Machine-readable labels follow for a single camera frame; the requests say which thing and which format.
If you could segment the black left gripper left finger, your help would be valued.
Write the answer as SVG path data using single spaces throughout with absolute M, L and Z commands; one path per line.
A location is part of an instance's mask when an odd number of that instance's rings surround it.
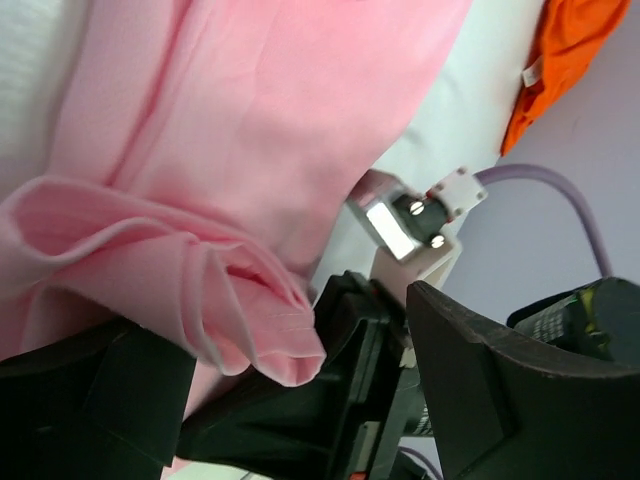
M 194 368 L 182 348 L 123 319 L 2 361 L 2 478 L 160 478 Z

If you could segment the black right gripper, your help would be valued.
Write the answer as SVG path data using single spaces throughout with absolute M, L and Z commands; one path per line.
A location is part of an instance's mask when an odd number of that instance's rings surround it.
M 314 313 L 320 372 L 284 387 L 255 370 L 183 423 L 181 459 L 271 479 L 427 479 L 399 443 L 430 433 L 404 307 L 377 280 L 332 276 Z

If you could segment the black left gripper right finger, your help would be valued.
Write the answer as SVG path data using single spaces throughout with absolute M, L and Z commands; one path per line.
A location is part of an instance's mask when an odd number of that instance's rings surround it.
M 448 479 L 639 475 L 639 288 L 601 279 L 498 323 L 412 284 L 407 317 Z

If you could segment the pink t shirt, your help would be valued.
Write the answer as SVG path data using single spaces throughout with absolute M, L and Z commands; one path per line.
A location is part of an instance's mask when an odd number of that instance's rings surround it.
M 466 1 L 5 1 L 1 361 L 122 316 L 221 376 L 326 353 L 311 279 Z

